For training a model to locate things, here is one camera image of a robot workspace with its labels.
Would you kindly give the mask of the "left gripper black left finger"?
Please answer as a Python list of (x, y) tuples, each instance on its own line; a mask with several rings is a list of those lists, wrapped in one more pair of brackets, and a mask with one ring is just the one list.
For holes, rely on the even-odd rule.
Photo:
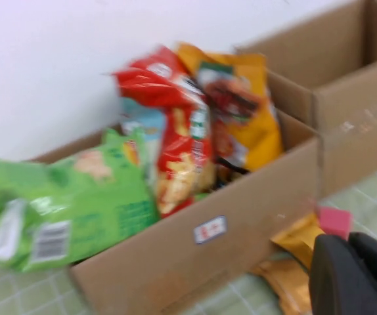
[(309, 270), (309, 295), (316, 315), (377, 315), (377, 284), (347, 240), (316, 237)]

